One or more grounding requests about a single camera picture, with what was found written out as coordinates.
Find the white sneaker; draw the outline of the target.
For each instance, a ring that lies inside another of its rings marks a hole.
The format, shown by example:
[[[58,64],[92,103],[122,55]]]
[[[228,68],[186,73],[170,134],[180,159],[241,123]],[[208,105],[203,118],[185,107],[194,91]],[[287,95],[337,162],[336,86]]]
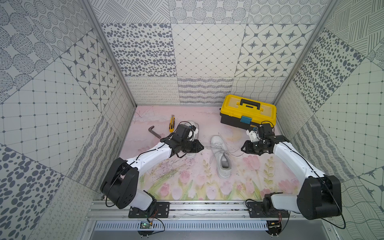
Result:
[[[196,129],[194,131],[191,131],[189,134],[189,137],[192,137],[192,140],[197,140],[199,137],[199,125],[193,121],[188,121],[187,123],[184,123],[186,126],[194,126]],[[196,157],[197,153],[187,153],[186,158],[187,159],[194,159]]]
[[[233,160],[242,157],[244,153],[236,155],[239,150],[230,152],[226,142],[219,135],[212,136],[211,144],[208,149],[213,153],[213,160],[216,162],[215,165],[218,177],[223,180],[233,181]]]

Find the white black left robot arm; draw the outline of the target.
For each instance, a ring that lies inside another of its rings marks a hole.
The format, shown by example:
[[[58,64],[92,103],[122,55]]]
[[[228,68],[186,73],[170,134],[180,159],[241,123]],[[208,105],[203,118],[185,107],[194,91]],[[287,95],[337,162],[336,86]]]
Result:
[[[138,189],[139,178],[172,156],[183,158],[187,154],[201,152],[204,146],[197,139],[198,132],[199,127],[194,122],[183,121],[151,149],[127,160],[115,159],[100,187],[106,199],[113,203],[106,206],[118,209],[132,207],[143,211],[146,217],[153,216],[157,200]]]

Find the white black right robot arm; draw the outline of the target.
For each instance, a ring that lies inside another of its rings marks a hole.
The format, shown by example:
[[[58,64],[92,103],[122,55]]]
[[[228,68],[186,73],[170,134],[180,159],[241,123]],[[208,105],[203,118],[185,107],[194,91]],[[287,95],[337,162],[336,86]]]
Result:
[[[329,176],[307,161],[288,139],[275,135],[271,124],[260,124],[247,130],[249,140],[242,146],[242,152],[261,156],[274,154],[295,174],[299,181],[299,193],[266,194],[262,209],[268,216],[278,210],[300,213],[307,220],[343,215],[341,182],[336,176]]]

